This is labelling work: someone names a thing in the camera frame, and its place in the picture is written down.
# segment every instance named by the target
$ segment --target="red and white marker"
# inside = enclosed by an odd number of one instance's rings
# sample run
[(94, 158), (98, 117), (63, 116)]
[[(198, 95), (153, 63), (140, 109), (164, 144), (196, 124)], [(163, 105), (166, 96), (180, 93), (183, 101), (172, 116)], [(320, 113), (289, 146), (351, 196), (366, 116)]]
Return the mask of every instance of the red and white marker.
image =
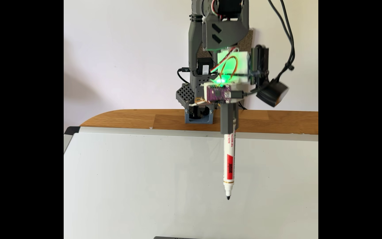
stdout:
[(228, 200), (231, 197), (232, 186), (234, 185), (235, 126), (236, 119), (233, 120), (233, 132), (224, 134), (223, 138), (223, 185), (225, 186), (226, 198)]

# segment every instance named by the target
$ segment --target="orange wire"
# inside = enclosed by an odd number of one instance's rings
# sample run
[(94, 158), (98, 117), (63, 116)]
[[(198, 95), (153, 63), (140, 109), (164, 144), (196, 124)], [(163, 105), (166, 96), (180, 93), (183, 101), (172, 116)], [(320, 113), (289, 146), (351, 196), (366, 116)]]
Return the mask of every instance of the orange wire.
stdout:
[(222, 62), (229, 56), (229, 54), (231, 54), (231, 52), (235, 49), (236, 47), (232, 47), (231, 49), (229, 49), (229, 52), (228, 54), (226, 54), (226, 56), (219, 62), (219, 64), (217, 64), (214, 68), (211, 68), (210, 69), (210, 72), (212, 72), (216, 67), (220, 66), (220, 64), (222, 64)]
[[(236, 63), (235, 63), (235, 69), (234, 69), (234, 71), (232, 72), (231, 77), (230, 77), (228, 80), (232, 79), (232, 76), (234, 76), (234, 74), (235, 74), (235, 72), (237, 71), (237, 68), (238, 68), (238, 59), (237, 59), (237, 57), (235, 57), (235, 56), (229, 57), (228, 59), (226, 59), (226, 62), (227, 62), (229, 59), (231, 59), (231, 58), (235, 58), (235, 62), (236, 62)], [(221, 69), (221, 71), (220, 71), (220, 73), (219, 73), (220, 78), (222, 78), (223, 68), (225, 68), (226, 62), (225, 62), (225, 64), (223, 64), (223, 67), (222, 67), (222, 69)]]

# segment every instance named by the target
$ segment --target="wooden table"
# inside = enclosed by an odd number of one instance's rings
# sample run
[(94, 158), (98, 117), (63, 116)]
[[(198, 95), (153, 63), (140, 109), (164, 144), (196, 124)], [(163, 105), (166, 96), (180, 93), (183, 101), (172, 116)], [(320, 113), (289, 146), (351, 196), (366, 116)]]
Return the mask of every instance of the wooden table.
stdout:
[[(220, 111), (213, 124), (185, 124), (183, 109), (115, 110), (90, 118), (81, 126), (220, 131)], [(317, 111), (240, 110), (237, 132), (318, 134)]]

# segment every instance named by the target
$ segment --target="red marker label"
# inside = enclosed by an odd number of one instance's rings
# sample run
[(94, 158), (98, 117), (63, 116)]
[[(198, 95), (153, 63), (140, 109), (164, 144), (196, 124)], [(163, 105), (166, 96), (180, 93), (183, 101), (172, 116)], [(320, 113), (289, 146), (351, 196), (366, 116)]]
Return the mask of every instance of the red marker label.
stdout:
[(228, 166), (227, 166), (226, 179), (234, 179), (233, 178), (233, 175), (234, 175), (234, 157), (229, 155), (229, 154), (227, 156), (228, 156), (228, 158), (227, 158)]

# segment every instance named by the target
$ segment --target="whiteboard frame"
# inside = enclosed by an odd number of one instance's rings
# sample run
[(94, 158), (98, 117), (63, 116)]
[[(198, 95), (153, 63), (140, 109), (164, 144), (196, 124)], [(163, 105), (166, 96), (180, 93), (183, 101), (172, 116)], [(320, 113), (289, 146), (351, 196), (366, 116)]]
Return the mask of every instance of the whiteboard frame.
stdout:
[[(139, 129), (139, 128), (103, 128), (103, 127), (68, 127), (64, 133), (64, 152), (66, 152), (70, 141), (75, 133), (119, 133), (139, 135), (163, 135), (183, 137), (211, 137), (222, 138), (219, 131), (189, 131), (189, 130), (166, 130), (166, 129)], [(236, 132), (238, 139), (273, 139), (273, 140), (296, 140), (296, 141), (318, 141), (317, 134), (296, 133), (247, 133)]]

